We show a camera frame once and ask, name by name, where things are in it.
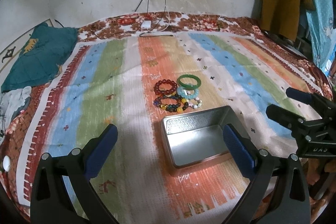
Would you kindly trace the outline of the green jade bangle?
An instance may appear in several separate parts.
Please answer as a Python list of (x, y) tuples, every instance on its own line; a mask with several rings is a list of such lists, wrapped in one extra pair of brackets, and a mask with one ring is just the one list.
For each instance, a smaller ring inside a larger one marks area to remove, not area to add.
[(202, 81), (196, 75), (185, 74), (177, 78), (177, 83), (186, 90), (195, 90), (201, 86)]

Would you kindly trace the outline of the floral brown bed sheet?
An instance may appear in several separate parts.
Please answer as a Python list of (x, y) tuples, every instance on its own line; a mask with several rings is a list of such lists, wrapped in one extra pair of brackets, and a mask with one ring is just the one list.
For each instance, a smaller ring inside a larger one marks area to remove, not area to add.
[[(146, 30), (141, 28), (141, 24), (144, 20), (151, 20), (151, 29)], [(233, 35), (252, 36), (255, 39), (270, 40), (271, 42), (275, 43), (265, 34), (263, 34), (260, 28), (257, 26), (256, 22), (250, 18), (229, 18), (223, 15), (197, 15), (185, 14), (181, 12), (154, 12), (148, 14), (135, 13), (116, 16), (114, 18), (99, 20), (97, 22), (77, 28), (76, 45), (80, 42), (86, 43), (95, 42), (98, 40), (105, 42), (110, 40), (121, 40), (128, 37), (140, 36), (166, 36), (174, 35), (180, 32), (225, 32)], [(18, 59), (19, 53), (23, 46), (19, 48), (12, 48), (10, 50), (10, 52), (15, 55), (16, 60)], [(323, 96), (332, 99), (333, 91), (331, 83), (324, 75), (324, 73), (313, 62), (307, 60), (304, 57), (298, 55), (295, 56), (312, 63), (313, 75), (322, 78), (322, 92), (319, 94), (322, 94)], [(63, 72), (64, 64), (60, 68), (60, 73), (57, 75), (57, 77), (59, 77)], [(9, 74), (9, 71), (7, 73), (1, 74), (1, 86), (5, 78)], [(38, 97), (42, 94), (44, 88), (50, 86), (52, 81), (44, 85), (32, 87), (31, 100), (27, 109), (22, 110), (12, 120), (9, 128), (5, 131), (5, 136), (1, 137), (1, 158), (7, 159), (9, 161), (9, 165), (1, 166), (1, 186), (4, 187), (6, 194), (8, 195), (13, 206), (19, 212), (19, 215), (26, 221), (30, 220), (30, 205), (23, 206), (19, 203), (17, 199), (16, 170), (22, 150), (22, 144), (25, 141), (26, 133), (30, 127), (31, 121), (38, 107)], [(168, 105), (169, 103), (169, 100), (163, 100), (161, 106), (157, 108), (167, 111), (166, 105)], [(196, 105), (196, 111), (202, 111), (201, 105), (203, 102), (199, 98), (199, 96), (197, 99), (192, 100), (192, 103)]]

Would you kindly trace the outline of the silver metal tin box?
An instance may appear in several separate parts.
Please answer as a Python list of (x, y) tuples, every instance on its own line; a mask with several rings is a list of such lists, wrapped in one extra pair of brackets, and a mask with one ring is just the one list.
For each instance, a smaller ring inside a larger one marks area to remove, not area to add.
[(230, 106), (166, 116), (161, 121), (165, 155), (173, 176), (219, 164), (232, 156), (224, 142), (224, 126), (232, 124), (249, 138)]

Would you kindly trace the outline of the white grey crumpled cloth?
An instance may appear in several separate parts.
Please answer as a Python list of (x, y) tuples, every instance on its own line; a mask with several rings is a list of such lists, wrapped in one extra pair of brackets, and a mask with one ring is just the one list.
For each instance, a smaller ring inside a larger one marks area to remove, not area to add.
[(32, 87), (11, 90), (1, 93), (1, 137), (9, 128), (12, 120), (22, 111), (26, 110), (31, 100)]

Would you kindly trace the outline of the striped colourful cloth mat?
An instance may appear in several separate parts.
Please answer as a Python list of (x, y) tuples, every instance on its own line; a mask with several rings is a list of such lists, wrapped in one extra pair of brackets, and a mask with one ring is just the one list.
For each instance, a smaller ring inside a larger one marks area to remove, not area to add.
[(225, 32), (180, 32), (80, 42), (63, 72), (38, 97), (16, 170), (19, 203), (29, 206), (40, 156), (67, 154), (118, 128), (116, 147), (92, 185), (121, 223), (220, 223), (248, 181), (233, 160), (170, 175), (154, 85), (184, 74), (201, 79), (201, 109), (231, 106), (258, 147), (295, 151), (288, 130), (266, 117), (277, 104), (307, 118), (317, 113), (286, 97), (288, 87), (322, 92), (312, 63), (270, 40)]

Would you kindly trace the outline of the teal quilted blanket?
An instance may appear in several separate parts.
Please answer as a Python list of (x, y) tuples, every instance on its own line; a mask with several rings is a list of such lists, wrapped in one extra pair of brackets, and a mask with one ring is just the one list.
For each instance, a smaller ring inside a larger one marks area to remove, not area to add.
[(35, 87), (52, 81), (77, 43), (77, 29), (46, 23), (35, 27), (5, 78), (1, 92)]

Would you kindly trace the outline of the white charger adapter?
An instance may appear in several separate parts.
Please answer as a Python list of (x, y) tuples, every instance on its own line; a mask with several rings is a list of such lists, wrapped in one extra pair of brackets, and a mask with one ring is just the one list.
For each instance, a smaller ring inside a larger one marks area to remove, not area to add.
[(141, 24), (141, 28), (146, 30), (151, 29), (151, 20), (144, 20)]

